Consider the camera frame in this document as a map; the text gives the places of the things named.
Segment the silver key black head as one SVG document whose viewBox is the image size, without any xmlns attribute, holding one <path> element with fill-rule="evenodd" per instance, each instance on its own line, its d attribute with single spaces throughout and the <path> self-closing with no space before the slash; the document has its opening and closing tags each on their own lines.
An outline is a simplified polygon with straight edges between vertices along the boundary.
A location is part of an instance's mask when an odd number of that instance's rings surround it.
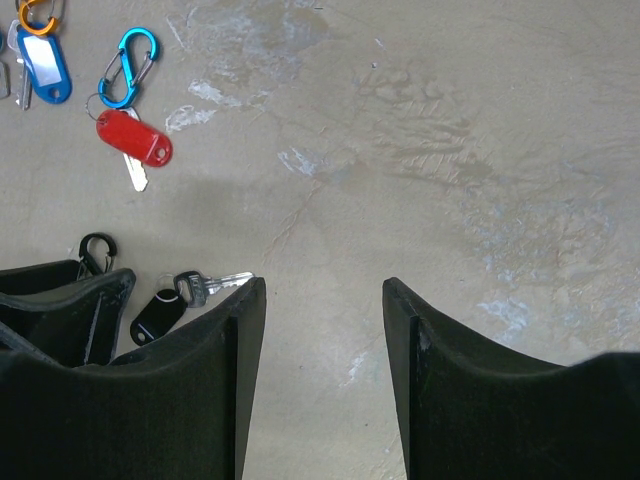
<svg viewBox="0 0 640 480">
<path fill-rule="evenodd" d="M 0 99 L 5 99 L 10 95 L 9 69 L 5 62 L 0 61 Z"/>
</svg>

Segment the silver key black tag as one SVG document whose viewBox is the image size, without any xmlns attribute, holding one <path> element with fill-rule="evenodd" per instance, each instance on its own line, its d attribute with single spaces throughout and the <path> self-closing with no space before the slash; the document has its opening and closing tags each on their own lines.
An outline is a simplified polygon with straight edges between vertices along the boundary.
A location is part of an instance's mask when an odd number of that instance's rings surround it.
<svg viewBox="0 0 640 480">
<path fill-rule="evenodd" d="M 251 272 L 242 272 L 213 278 L 196 270 L 182 272 L 173 277 L 174 288 L 183 296 L 188 308 L 204 307 L 208 299 L 220 290 L 244 285 L 254 277 Z"/>
</svg>

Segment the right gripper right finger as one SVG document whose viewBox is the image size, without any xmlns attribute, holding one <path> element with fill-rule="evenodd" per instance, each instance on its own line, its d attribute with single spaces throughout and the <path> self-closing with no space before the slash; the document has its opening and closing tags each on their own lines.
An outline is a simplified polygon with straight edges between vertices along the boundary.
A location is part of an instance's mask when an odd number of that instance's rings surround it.
<svg viewBox="0 0 640 480">
<path fill-rule="evenodd" d="M 411 479 L 635 479 L 639 357 L 560 366 L 436 310 L 396 278 L 383 320 Z"/>
</svg>

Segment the black S carabiner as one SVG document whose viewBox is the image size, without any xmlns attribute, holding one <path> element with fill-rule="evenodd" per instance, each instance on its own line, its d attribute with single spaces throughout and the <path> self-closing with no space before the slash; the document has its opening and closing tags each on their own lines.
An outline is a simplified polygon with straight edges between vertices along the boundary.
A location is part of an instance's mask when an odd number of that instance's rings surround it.
<svg viewBox="0 0 640 480">
<path fill-rule="evenodd" d="M 114 268 L 118 247 L 115 239 L 103 232 L 85 235 L 79 244 L 79 278 L 99 276 Z"/>
</svg>

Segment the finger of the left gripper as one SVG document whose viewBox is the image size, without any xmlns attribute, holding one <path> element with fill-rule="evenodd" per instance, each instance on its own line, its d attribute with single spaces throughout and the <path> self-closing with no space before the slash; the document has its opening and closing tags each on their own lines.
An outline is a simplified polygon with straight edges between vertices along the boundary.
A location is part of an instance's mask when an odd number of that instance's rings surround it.
<svg viewBox="0 0 640 480">
<path fill-rule="evenodd" d="M 124 268 L 79 279 L 75 294 L 1 299 L 1 349 L 70 368 L 110 363 L 136 276 Z"/>
<path fill-rule="evenodd" d="M 1 271 L 1 299 L 40 294 L 75 294 L 85 289 L 80 263 L 61 260 Z"/>
</svg>

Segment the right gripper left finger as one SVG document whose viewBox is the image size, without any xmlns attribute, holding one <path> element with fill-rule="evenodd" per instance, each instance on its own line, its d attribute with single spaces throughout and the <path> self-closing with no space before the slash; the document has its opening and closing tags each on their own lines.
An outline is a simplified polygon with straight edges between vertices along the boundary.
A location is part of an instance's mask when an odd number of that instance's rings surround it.
<svg viewBox="0 0 640 480">
<path fill-rule="evenodd" d="M 239 479 L 266 320 L 250 279 L 105 366 L 1 355 L 5 479 Z"/>
</svg>

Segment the blue S carabiner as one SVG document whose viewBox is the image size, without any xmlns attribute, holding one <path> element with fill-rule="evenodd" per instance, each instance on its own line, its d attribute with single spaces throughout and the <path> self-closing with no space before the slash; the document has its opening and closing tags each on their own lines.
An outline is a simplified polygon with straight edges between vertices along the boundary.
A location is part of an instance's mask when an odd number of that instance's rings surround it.
<svg viewBox="0 0 640 480">
<path fill-rule="evenodd" d="M 149 42 L 149 49 L 145 53 L 143 65 L 137 69 L 134 65 L 133 45 L 139 38 L 145 38 Z M 126 31 L 118 44 L 117 53 L 107 65 L 98 84 L 97 93 L 103 104 L 110 109 L 131 107 L 138 96 L 144 78 L 159 57 L 160 44 L 149 29 L 134 27 Z M 111 86 L 119 73 L 124 75 L 126 94 L 122 99 L 116 100 L 111 93 Z"/>
</svg>

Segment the silver key red tag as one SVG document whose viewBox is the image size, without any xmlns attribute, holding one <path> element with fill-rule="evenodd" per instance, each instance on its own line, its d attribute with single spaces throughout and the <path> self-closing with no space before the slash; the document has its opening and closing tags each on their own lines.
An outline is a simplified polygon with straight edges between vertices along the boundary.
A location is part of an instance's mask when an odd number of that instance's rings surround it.
<svg viewBox="0 0 640 480">
<path fill-rule="evenodd" d="M 123 154 L 123 158 L 134 190 L 136 192 L 144 192 L 148 185 L 148 179 L 143 164 L 140 160 L 126 153 Z"/>
</svg>

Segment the orange S carabiner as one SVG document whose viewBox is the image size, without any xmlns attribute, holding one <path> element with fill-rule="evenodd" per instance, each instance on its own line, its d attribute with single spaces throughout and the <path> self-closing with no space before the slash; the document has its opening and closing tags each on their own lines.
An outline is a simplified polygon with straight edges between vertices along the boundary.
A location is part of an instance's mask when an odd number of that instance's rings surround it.
<svg viewBox="0 0 640 480">
<path fill-rule="evenodd" d="M 51 35 L 62 23 L 64 0 L 20 0 L 15 4 L 19 25 L 29 34 L 39 37 Z"/>
</svg>

